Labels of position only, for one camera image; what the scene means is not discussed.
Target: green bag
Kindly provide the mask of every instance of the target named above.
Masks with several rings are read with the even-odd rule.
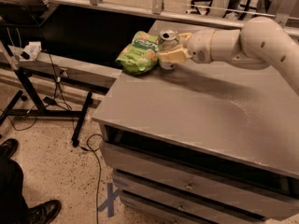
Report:
[[[158,63],[158,37],[137,32],[131,44],[119,55],[116,64],[132,75],[151,70]]]

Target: table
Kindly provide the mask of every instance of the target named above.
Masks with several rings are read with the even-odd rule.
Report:
[[[180,32],[202,29],[156,21]],[[123,203],[174,223],[263,223],[299,212],[299,97],[271,66],[188,61],[122,73],[93,114]]]

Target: shoe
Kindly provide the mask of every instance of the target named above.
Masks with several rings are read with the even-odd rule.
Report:
[[[51,200],[30,208],[21,223],[24,224],[49,224],[59,214],[62,205],[58,200]]]
[[[0,156],[10,158],[17,151],[18,145],[18,140],[9,138],[0,145]]]

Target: speckled floor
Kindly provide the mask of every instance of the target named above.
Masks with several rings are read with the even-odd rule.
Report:
[[[54,89],[51,82],[33,79],[40,97],[52,96]],[[19,81],[10,71],[0,69],[0,109],[5,109],[12,96],[19,90]],[[85,91],[65,87],[64,98],[73,110],[81,109]],[[101,99],[94,95],[94,106]],[[19,101],[16,107],[32,108],[32,102]],[[88,115],[82,127],[79,141],[86,147],[89,136],[100,133],[97,123],[91,120],[94,107],[89,108]],[[15,129],[25,129],[34,119],[13,119]],[[140,213],[124,206],[117,197],[113,202],[114,209],[107,211],[107,186],[111,185],[111,169],[105,166],[100,151],[96,153],[100,159],[102,172],[101,182],[96,203],[96,188],[99,177],[99,165],[91,152],[72,147],[71,136],[73,123],[71,120],[38,119],[35,125],[24,131],[16,131],[9,119],[0,126],[3,135],[0,142],[8,138],[16,138],[20,147],[14,155],[24,172],[23,196],[30,207],[48,201],[59,199],[63,208],[52,223],[60,224],[96,224],[98,215],[101,224],[168,224],[159,218]],[[90,140],[92,148],[97,148],[101,141],[99,136]],[[266,221],[267,224],[299,223],[299,215],[285,221]]]

